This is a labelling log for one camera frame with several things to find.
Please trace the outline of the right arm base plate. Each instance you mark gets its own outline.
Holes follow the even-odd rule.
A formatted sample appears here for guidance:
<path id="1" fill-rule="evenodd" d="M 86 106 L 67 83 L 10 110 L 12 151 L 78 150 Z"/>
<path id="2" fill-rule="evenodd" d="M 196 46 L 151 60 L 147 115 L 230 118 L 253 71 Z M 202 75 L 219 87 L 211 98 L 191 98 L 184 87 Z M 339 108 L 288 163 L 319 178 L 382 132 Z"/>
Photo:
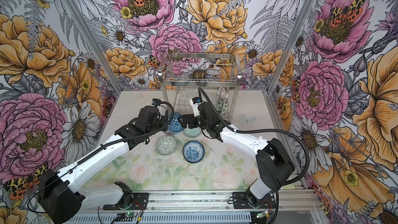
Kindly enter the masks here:
<path id="1" fill-rule="evenodd" d="M 234 191 L 232 199 L 228 200 L 235 209 L 274 209 L 276 207 L 275 197 L 270 194 L 257 199 L 249 191 Z"/>

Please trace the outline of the blue floral pattern bowl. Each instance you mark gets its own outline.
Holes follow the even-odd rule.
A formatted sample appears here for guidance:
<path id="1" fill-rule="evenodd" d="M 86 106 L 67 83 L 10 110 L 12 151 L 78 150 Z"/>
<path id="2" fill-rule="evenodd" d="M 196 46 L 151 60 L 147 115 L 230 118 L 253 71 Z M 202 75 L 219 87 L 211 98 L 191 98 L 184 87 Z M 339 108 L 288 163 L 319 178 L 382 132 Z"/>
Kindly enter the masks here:
<path id="1" fill-rule="evenodd" d="M 189 141 L 183 146 L 182 154 L 187 162 L 198 163 L 204 158 L 205 149 L 200 142 Z"/>

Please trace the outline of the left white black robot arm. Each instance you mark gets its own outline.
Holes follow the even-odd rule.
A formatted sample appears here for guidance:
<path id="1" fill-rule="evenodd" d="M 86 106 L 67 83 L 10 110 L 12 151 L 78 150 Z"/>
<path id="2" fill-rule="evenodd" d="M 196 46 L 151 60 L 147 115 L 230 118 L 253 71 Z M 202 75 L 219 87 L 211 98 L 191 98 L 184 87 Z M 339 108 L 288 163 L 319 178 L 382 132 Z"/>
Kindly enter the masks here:
<path id="1" fill-rule="evenodd" d="M 92 192 L 83 192 L 81 188 L 113 160 L 141 143 L 148 144 L 150 136 L 167 130 L 174 115 L 174 108 L 168 102 L 143 107 L 138 117 L 116 130 L 97 149 L 56 172 L 44 172 L 37 202 L 55 224 L 63 224 L 87 208 L 111 205 L 128 209 L 134 205 L 134 197 L 132 190 L 121 181 Z"/>

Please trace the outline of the white bowl maroon pattern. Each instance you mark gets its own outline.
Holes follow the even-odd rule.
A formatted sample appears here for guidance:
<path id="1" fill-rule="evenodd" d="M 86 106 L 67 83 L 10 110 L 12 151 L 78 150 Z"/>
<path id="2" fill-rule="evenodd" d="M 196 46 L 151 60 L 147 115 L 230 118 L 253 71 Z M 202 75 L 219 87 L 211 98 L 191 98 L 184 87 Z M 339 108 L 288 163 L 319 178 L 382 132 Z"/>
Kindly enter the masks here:
<path id="1" fill-rule="evenodd" d="M 220 101 L 221 99 L 228 98 L 228 89 L 227 87 L 220 87 L 217 91 L 216 101 Z"/>

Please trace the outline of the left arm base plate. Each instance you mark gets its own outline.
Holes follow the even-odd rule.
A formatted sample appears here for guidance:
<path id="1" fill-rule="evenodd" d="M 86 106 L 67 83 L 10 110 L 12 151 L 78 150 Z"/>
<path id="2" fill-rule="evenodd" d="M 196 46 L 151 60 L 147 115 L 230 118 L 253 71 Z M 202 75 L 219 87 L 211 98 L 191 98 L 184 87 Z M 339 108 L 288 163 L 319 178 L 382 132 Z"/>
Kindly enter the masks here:
<path id="1" fill-rule="evenodd" d="M 104 205 L 103 210 L 105 211 L 116 211 L 116 210 L 146 210 L 148 204 L 149 193 L 130 193 L 124 194 L 121 200 L 113 205 Z"/>

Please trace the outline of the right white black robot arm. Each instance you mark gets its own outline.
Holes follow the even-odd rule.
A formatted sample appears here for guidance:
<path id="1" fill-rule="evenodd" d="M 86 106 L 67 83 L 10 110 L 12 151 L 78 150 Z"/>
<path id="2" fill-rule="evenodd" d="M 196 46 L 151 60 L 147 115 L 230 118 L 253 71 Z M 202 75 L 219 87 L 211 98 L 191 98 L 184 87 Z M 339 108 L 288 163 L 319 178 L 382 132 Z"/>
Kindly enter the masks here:
<path id="1" fill-rule="evenodd" d="M 268 194 L 277 192 L 295 171 L 294 163 L 282 142 L 244 134 L 222 119 L 208 102 L 195 103 L 193 113 L 178 118 L 182 127 L 201 128 L 209 136 L 232 145 L 252 156 L 257 163 L 259 176 L 246 190 L 246 201 L 258 207 Z"/>

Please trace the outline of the blue geometric pattern bowl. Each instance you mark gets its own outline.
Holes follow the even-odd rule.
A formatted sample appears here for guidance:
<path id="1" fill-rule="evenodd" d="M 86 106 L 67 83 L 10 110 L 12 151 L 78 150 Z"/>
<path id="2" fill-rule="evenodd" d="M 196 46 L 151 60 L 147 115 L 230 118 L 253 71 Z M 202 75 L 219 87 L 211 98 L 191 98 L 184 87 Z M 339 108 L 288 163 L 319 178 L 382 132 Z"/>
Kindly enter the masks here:
<path id="1" fill-rule="evenodd" d="M 165 131 L 165 134 L 167 135 L 173 135 L 177 134 L 183 131 L 183 127 L 181 126 L 180 122 L 178 121 L 178 118 L 181 117 L 182 114 L 179 112 L 175 112 L 174 117 L 172 122 L 168 125 L 167 130 Z"/>

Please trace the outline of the green leaf pattern bowl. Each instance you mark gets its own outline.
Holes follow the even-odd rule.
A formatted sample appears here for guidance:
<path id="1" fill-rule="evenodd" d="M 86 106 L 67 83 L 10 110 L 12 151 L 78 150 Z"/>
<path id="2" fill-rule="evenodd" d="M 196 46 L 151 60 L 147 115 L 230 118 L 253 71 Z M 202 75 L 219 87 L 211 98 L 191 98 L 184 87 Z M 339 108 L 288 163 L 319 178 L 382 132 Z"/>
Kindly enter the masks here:
<path id="1" fill-rule="evenodd" d="M 217 104 L 216 109 L 220 115 L 225 116 L 228 113 L 228 109 L 229 109 L 228 99 L 221 98 Z"/>

